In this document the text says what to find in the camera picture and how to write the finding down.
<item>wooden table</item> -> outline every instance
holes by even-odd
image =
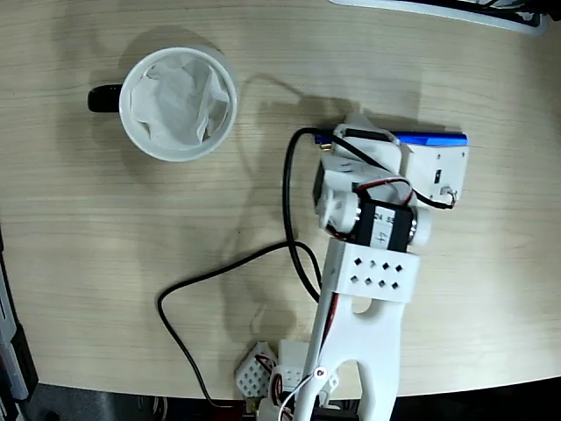
[[[531,38],[325,0],[9,0],[0,17],[0,223],[40,380],[200,396],[158,319],[166,285],[283,239],[289,136],[362,110],[389,129],[460,128],[465,196],[438,211],[403,322],[401,393],[561,375],[559,27]],[[143,155],[88,91],[164,46],[222,50],[235,129],[212,155]],[[311,205],[319,151],[294,171],[299,238],[323,260]],[[172,323],[214,397],[258,339],[309,337],[315,305],[288,252],[174,294]],[[359,395],[353,368],[337,395]]]

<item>mug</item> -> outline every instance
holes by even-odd
[[[224,81],[230,96],[230,109],[223,123],[200,145],[171,149],[155,143],[144,123],[132,116],[131,93],[145,72],[156,62],[176,54],[192,54],[209,64]],[[238,113],[238,89],[236,77],[230,63],[217,50],[207,46],[175,46],[147,55],[129,72],[122,84],[103,85],[93,88],[88,94],[88,108],[93,112],[118,112],[124,131],[143,152],[163,161],[185,162],[200,158],[214,151],[228,136]]]

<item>black cable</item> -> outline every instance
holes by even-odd
[[[196,380],[199,382],[199,386],[201,386],[201,391],[202,391],[202,394],[204,395],[205,399],[215,408],[230,409],[230,408],[234,408],[234,407],[233,406],[218,405],[210,397],[209,391],[207,390],[207,387],[204,383],[204,379],[202,378],[201,370],[199,370],[199,367],[196,365],[195,359],[193,358],[193,356],[191,355],[191,353],[189,352],[189,350],[187,349],[185,344],[183,344],[183,342],[181,341],[181,338],[179,337],[177,332],[174,330],[174,328],[169,323],[169,320],[167,320],[166,313],[164,312],[164,307],[163,307],[164,299],[178,289],[185,288],[185,287],[188,287],[189,285],[193,285],[195,283],[202,282],[202,281],[205,281],[205,280],[210,279],[210,278],[214,278],[215,276],[225,274],[226,272],[229,272],[233,269],[239,268],[240,266],[243,266],[244,264],[249,263],[252,260],[258,259],[259,257],[262,257],[265,254],[274,252],[276,250],[280,250],[280,249],[282,249],[284,247],[287,247],[287,246],[288,246],[287,241],[283,241],[281,243],[277,243],[277,244],[273,244],[271,246],[267,246],[265,248],[262,248],[258,252],[255,252],[253,254],[250,254],[247,257],[244,257],[244,259],[235,261],[235,262],[231,263],[230,265],[225,266],[224,268],[219,268],[219,269],[216,269],[216,270],[212,270],[212,271],[210,271],[206,274],[198,275],[198,276],[195,276],[193,278],[186,279],[185,281],[177,282],[174,285],[171,285],[171,286],[167,287],[166,289],[164,289],[158,295],[158,299],[156,300],[156,308],[158,310],[158,314],[160,315],[160,319],[161,319],[162,323],[164,324],[167,331],[169,332],[169,334],[174,339],[175,343],[183,351],[183,355],[185,355],[185,357],[189,361],[189,364],[193,368],[193,371],[195,372]],[[317,263],[317,259],[316,259],[316,256],[314,255],[314,252],[312,252],[312,250],[308,246],[301,243],[300,241],[295,241],[294,246],[295,247],[300,247],[304,252],[306,252],[308,254],[310,260],[312,261],[312,265],[314,266],[314,271],[316,273],[317,281],[320,282],[321,270],[319,268],[319,264]]]

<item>white plastic part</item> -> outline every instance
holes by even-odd
[[[323,270],[325,277],[322,294],[303,371],[306,375],[313,373],[318,367],[324,367],[330,373],[343,362],[355,360],[359,366],[363,390],[359,405],[361,421],[388,420],[397,396],[401,319],[404,303],[410,299],[415,286],[415,265],[418,266],[418,258],[405,253],[397,253],[401,254],[400,257],[393,254],[394,252],[354,246],[337,239],[330,239]],[[361,294],[360,289],[339,292],[337,308],[329,332],[323,340],[333,291],[337,291],[337,287],[343,283],[353,284],[347,282],[350,272],[346,268],[350,265],[356,266],[352,260],[354,256],[363,260],[367,266],[370,259],[377,259],[380,256],[388,262],[391,261],[393,265],[402,264],[405,267],[411,263],[414,266],[407,276],[397,278],[401,282],[400,288],[402,287],[403,293],[398,292],[399,288],[394,292],[402,296],[395,301],[393,296],[389,297],[392,301],[373,299],[370,307],[363,313],[356,314],[352,310],[353,295],[355,292]],[[312,378],[302,388],[296,399],[294,421],[310,420],[316,395],[324,384],[324,379]]]
[[[323,278],[331,280],[338,294],[408,303],[415,291],[419,261],[412,253],[330,240]]]
[[[441,18],[452,18],[482,24],[495,26],[497,28],[508,29],[509,31],[517,31],[531,35],[540,35],[545,32],[548,25],[548,18],[540,16],[540,24],[538,26],[530,26],[513,22],[511,20],[501,19],[496,16],[482,15],[479,13],[471,13],[469,11],[459,11],[448,7],[434,6],[431,4],[416,3],[414,1],[403,2],[400,0],[330,0],[335,4],[343,4],[348,6],[375,7],[391,11],[412,11],[423,15],[439,16]]]
[[[415,207],[414,212],[416,214],[415,233],[411,241],[409,241],[409,245],[415,247],[424,246],[430,238],[432,213],[427,208],[420,207]]]
[[[377,132],[386,135],[391,141],[362,139],[345,136],[347,129],[358,129],[368,132]],[[351,113],[347,116],[344,123],[338,125],[333,133],[346,140],[351,145],[360,149],[362,152],[376,160],[384,168],[387,168],[394,174],[399,174],[401,163],[401,150],[399,148],[400,141],[389,131],[374,127],[374,125],[362,114]],[[349,158],[351,160],[359,160],[359,158],[341,146],[334,145],[333,153],[338,156]]]
[[[279,363],[273,369],[271,378],[277,374],[282,376],[282,391],[291,392],[302,380],[302,373],[308,354],[308,342],[298,342],[282,339],[279,342]],[[329,379],[322,390],[318,392],[319,404],[324,406],[329,403],[330,395],[339,385],[339,374],[337,370],[328,374]]]
[[[257,354],[266,355],[277,363],[277,357],[266,342],[258,342],[247,354],[236,370],[236,386],[245,397],[265,397],[269,389],[271,374],[257,361]]]
[[[385,169],[376,168],[361,161],[329,153],[322,155],[321,165],[323,167],[323,187],[322,195],[316,205],[316,215],[320,217],[322,228],[327,225],[331,214],[327,209],[327,204],[334,198],[332,197],[333,192],[351,192],[355,185],[398,176],[397,173],[390,173]],[[403,182],[396,182],[369,189],[368,193],[372,198],[382,202],[401,203],[409,193],[409,186]]]
[[[323,186],[322,197],[318,203],[320,227],[331,224],[337,232],[351,232],[356,223],[359,197],[350,191],[333,191]]]
[[[468,146],[401,144],[401,150],[401,173],[413,183],[415,190],[435,202],[450,203],[449,188],[456,200],[460,199],[467,169]]]

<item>black object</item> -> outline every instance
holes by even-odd
[[[359,416],[350,410],[331,410],[315,407],[310,421],[360,421]]]
[[[40,384],[21,405],[28,421],[155,421],[153,397]]]
[[[408,206],[391,204],[372,200],[361,195],[360,218],[347,236],[347,241],[361,246],[370,246],[373,242],[387,243],[387,249],[395,252],[405,253],[409,243],[409,232],[413,224],[413,211]],[[394,212],[393,220],[383,221],[392,225],[389,239],[384,236],[373,239],[373,228],[376,221],[385,217],[380,213],[381,209],[389,209]]]
[[[88,109],[93,112],[119,112],[119,96],[123,85],[103,85],[88,93]]]
[[[25,338],[24,328],[18,321],[18,316],[16,314],[16,307],[13,302],[13,297],[10,291],[10,284],[8,282],[8,275],[6,272],[6,266],[4,264],[4,257],[2,256],[2,252],[4,251],[4,241],[2,240],[2,232],[0,231],[0,268],[2,269],[3,279],[0,282],[4,282],[4,286],[6,288],[6,295],[9,301],[8,303],[2,303],[0,299],[0,310],[2,311],[2,318],[4,323],[9,323],[10,319],[13,318],[13,322],[16,326],[16,331],[14,333],[13,338],[11,338],[11,345],[13,346],[14,354],[16,355],[16,359],[18,360],[18,366],[21,371],[21,376],[23,377],[23,382],[25,384],[25,388],[21,384],[19,384],[16,389],[19,390],[19,394],[22,393],[21,389],[26,389],[26,393],[24,396],[16,396],[17,399],[24,399],[29,398],[37,383],[39,382],[39,378],[37,376],[37,370],[35,369],[35,365],[33,364],[33,359],[31,352],[29,350],[29,346],[27,345],[27,339]],[[2,398],[2,403],[4,407],[11,407],[12,403],[10,401],[16,401],[12,395],[12,387],[10,377],[5,372],[6,364],[2,364],[0,366],[0,377],[2,380],[0,381],[0,397]],[[11,416],[10,410],[7,408],[6,414],[4,414],[4,420],[9,420]]]
[[[344,137],[362,138],[370,140],[381,140],[382,142],[391,142],[392,140],[384,133],[369,132],[368,130],[347,129],[344,131]]]
[[[189,361],[189,364],[191,364],[191,367],[195,372],[196,380],[199,382],[199,386],[201,387],[202,394],[204,395],[206,400],[215,408],[231,409],[232,406],[223,406],[223,405],[216,404],[214,400],[210,397],[209,391],[207,390],[207,387],[204,383],[204,379],[202,378],[201,371],[199,370],[199,367],[196,365],[195,359],[193,358],[187,347],[183,344],[181,338],[169,323],[169,320],[167,320],[166,313],[164,312],[164,308],[163,308],[164,299],[178,289],[188,287],[189,285],[193,285],[198,282],[206,281],[207,279],[214,278],[215,276],[219,276],[221,274],[225,274],[226,272],[230,272],[233,269],[239,268],[240,266],[243,266],[244,264],[249,263],[250,261],[258,259],[259,257],[264,256],[265,254],[274,252],[276,250],[280,250],[287,246],[288,246],[287,241],[273,244],[271,246],[262,248],[258,252],[250,254],[247,257],[244,257],[244,259],[235,261],[224,268],[216,269],[206,274],[195,276],[194,278],[186,279],[185,281],[177,282],[176,284],[171,285],[170,287],[164,289],[158,296],[158,299],[156,300],[156,307],[162,323],[164,324],[167,331],[174,339],[175,343],[183,351],[183,355],[185,355],[185,357]],[[319,278],[321,276],[321,270],[319,268],[319,264],[317,263],[317,259],[316,256],[314,255],[314,252],[312,252],[312,250],[308,246],[306,246],[305,244],[299,241],[295,241],[295,246],[300,247],[304,252],[308,254],[309,258],[312,261],[312,264],[314,265],[314,271],[316,272],[317,280],[319,281]]]

